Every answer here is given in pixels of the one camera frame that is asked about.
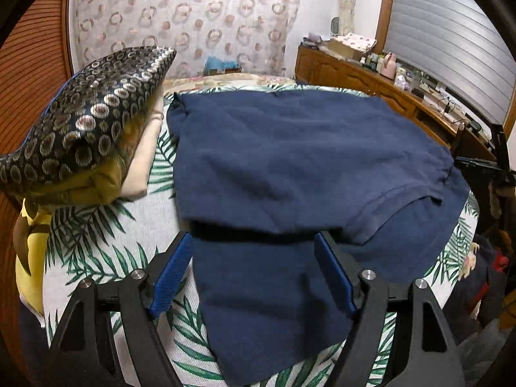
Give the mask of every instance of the yellow pikachu plush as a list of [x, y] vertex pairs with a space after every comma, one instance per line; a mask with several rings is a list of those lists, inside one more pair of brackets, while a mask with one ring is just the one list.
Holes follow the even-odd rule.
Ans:
[[38, 212], [35, 205], [23, 200], [22, 211], [13, 230], [16, 251], [16, 285], [18, 292], [40, 315], [43, 315], [43, 269], [52, 214]]

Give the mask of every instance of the white wall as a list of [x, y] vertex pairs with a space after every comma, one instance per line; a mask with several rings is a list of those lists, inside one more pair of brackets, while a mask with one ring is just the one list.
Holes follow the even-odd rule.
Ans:
[[337, 0], [300, 0], [296, 21], [288, 31], [285, 49], [285, 75], [293, 77], [297, 48], [309, 32], [330, 35], [331, 19], [338, 15]]
[[513, 129], [509, 136], [507, 151], [509, 151], [509, 164], [511, 169], [516, 170], [516, 129]]
[[365, 37], [376, 36], [382, 0], [357, 0], [354, 8], [354, 32]]
[[[357, 0], [354, 9], [354, 32], [365, 37], [376, 36], [382, 0]], [[286, 75], [293, 76], [297, 48], [309, 32], [316, 35], [330, 34], [331, 19], [339, 15], [337, 0], [301, 0], [296, 21], [288, 32], [285, 66]]]

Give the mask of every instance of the box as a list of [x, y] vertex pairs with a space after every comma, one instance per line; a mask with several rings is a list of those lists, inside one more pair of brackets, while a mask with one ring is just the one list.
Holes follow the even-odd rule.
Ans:
[[365, 53], [358, 52], [358, 51], [354, 50], [353, 48], [351, 48], [347, 45], [344, 45], [343, 43], [341, 43], [339, 41], [335, 41], [335, 40], [325, 41], [325, 42], [323, 42], [323, 44], [333, 53], [339, 54], [340, 56], [342, 56], [343, 58], [346, 58], [348, 60], [360, 61], [360, 58], [362, 58], [363, 56], [366, 56], [366, 54], [367, 54], [367, 52], [365, 52]]

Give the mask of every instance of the bedspread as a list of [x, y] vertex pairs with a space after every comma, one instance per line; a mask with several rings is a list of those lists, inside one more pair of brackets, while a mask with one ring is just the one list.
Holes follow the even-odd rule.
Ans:
[[[222, 84], [226, 85], [225, 90], [241, 88], [231, 87], [228, 82]], [[255, 82], [244, 86], [249, 90], [250, 84], [256, 86]], [[254, 90], [270, 91], [271, 86], [274, 85], [255, 87]], [[180, 218], [174, 203], [175, 148], [174, 140], [164, 124], [149, 179], [149, 194], [143, 199], [135, 202], [118, 199], [108, 206], [61, 208], [55, 212], [43, 276], [43, 306], [49, 342], [70, 293], [82, 278], [92, 276], [97, 283], [122, 279], [133, 269], [145, 267], [156, 253], [166, 250], [180, 230]], [[470, 253], [477, 220], [478, 206], [470, 193], [450, 240], [425, 275], [441, 306], [450, 296], [459, 276], [462, 276], [463, 266], [467, 266], [465, 259]], [[113, 313], [112, 323], [125, 379], [129, 384], [139, 385], [118, 313]], [[386, 315], [369, 385], [381, 383], [394, 325], [395, 315]], [[208, 348], [191, 263], [170, 309], [161, 315], [157, 331], [185, 386], [226, 386]], [[341, 344], [327, 348], [254, 387], [322, 386], [341, 349]]]

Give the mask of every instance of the window blind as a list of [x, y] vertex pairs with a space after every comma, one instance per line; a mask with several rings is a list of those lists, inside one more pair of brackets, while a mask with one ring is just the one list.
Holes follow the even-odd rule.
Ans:
[[503, 123], [516, 62], [473, 0], [394, 0], [385, 50]]

